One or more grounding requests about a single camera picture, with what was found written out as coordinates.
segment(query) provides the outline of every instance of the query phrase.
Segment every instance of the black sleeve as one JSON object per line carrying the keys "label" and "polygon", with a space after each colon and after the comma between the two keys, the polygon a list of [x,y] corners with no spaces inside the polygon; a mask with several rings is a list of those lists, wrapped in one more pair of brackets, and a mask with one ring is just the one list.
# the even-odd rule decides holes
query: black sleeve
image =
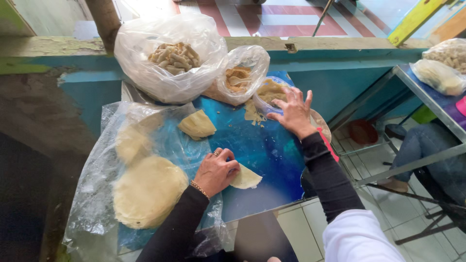
{"label": "black sleeve", "polygon": [[184,261],[209,200],[193,186],[181,195],[136,262]]}
{"label": "black sleeve", "polygon": [[333,221],[343,211],[365,209],[359,196],[333,159],[319,133],[314,133],[301,141],[304,162],[309,169],[310,183],[317,192],[327,223]]}

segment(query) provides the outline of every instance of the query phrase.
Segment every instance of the white sleeve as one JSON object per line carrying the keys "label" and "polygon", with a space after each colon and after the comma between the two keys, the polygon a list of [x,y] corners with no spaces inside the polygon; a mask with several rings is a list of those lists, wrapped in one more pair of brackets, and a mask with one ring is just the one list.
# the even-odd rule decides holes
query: white sleeve
{"label": "white sleeve", "polygon": [[370,210],[339,214],[323,232],[325,262],[405,262]]}

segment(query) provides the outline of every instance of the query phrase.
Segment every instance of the tiled floor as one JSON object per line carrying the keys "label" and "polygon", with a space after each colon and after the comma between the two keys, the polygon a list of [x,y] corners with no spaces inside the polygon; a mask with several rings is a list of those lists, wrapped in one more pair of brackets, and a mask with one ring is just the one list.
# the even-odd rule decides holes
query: tiled floor
{"label": "tiled floor", "polygon": [[[114,1],[123,21],[196,12],[213,17],[222,36],[280,37],[312,36],[327,4],[327,0],[267,0],[263,5],[252,0]],[[395,2],[340,0],[330,7],[316,36],[385,38],[417,0]]]}
{"label": "tiled floor", "polygon": [[[388,122],[399,123],[401,118]],[[409,119],[404,124],[406,129],[417,123]],[[333,139],[340,143],[333,143],[337,152],[351,151],[360,148],[349,138],[344,130],[333,134]],[[380,147],[370,151],[370,154],[359,153],[342,157],[351,175],[360,179],[388,169],[382,162],[392,162],[394,152],[389,147]],[[415,176],[409,182],[410,191],[418,195],[431,197],[422,187]],[[363,186],[356,190],[364,206],[377,217],[381,229],[391,243],[395,240],[420,233],[432,220],[425,218],[425,214],[434,213],[440,209],[437,205],[420,202],[387,191]],[[312,199],[278,211],[278,222],[293,246],[300,262],[316,262],[325,258],[322,233],[327,226],[322,206],[318,200]],[[439,225],[451,222],[444,218]],[[232,235],[236,232],[237,222],[229,223]],[[407,262],[466,262],[466,234],[457,228],[446,230],[428,237],[397,246]]]}

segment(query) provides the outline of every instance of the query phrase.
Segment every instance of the bracelet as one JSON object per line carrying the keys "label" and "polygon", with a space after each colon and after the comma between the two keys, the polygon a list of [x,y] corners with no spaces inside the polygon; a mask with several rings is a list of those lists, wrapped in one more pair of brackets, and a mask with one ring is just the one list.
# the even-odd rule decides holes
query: bracelet
{"label": "bracelet", "polygon": [[194,182],[194,180],[191,180],[191,186],[201,191],[201,193],[203,193],[207,197],[207,199],[210,200],[210,197],[204,192],[204,190],[202,190],[202,188],[198,184],[196,184],[196,182]]}

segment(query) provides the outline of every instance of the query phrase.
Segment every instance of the woman's right hand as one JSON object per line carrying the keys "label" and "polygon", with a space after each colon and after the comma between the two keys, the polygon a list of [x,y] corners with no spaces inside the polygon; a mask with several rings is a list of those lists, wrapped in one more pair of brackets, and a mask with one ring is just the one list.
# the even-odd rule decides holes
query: woman's right hand
{"label": "woman's right hand", "polygon": [[308,91],[308,97],[303,102],[302,92],[296,87],[282,87],[281,89],[285,92],[288,102],[280,99],[274,99],[272,102],[281,107],[283,116],[277,113],[268,113],[267,117],[280,122],[284,128],[294,133],[300,141],[317,132],[317,129],[311,124],[309,112],[312,91]]}
{"label": "woman's right hand", "polygon": [[194,182],[209,196],[213,197],[224,190],[240,171],[240,164],[234,160],[234,155],[228,148],[217,148],[216,156],[208,153],[196,173]]}

